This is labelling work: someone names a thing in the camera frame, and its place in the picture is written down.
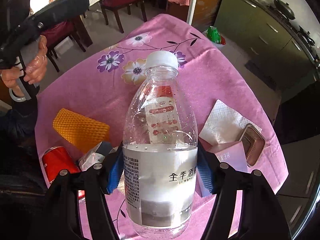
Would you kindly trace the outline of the black forearm sleeve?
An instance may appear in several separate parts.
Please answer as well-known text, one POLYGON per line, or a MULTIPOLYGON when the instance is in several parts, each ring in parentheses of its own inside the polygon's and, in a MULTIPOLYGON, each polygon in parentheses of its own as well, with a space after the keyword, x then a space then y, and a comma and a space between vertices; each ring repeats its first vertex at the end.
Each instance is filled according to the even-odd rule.
POLYGON ((1 116, 1 153, 11 152, 34 134, 37 114, 37 98, 12 102, 12 109, 1 116))

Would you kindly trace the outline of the person's left hand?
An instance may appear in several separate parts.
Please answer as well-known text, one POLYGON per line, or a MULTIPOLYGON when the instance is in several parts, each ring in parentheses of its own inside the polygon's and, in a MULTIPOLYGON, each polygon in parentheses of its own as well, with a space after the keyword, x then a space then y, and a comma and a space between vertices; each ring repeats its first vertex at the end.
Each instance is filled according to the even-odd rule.
MULTIPOLYGON (((27 64, 25 68, 25 82, 30 85, 39 83, 45 76, 47 71, 47 39, 41 35, 39 40, 39 52, 35 58, 27 64)), ((22 76, 23 72, 18 67, 12 67, 11 69, 1 70, 1 77, 4 84, 12 89, 12 92, 18 98, 24 97, 23 92, 19 88, 16 80, 22 76)))

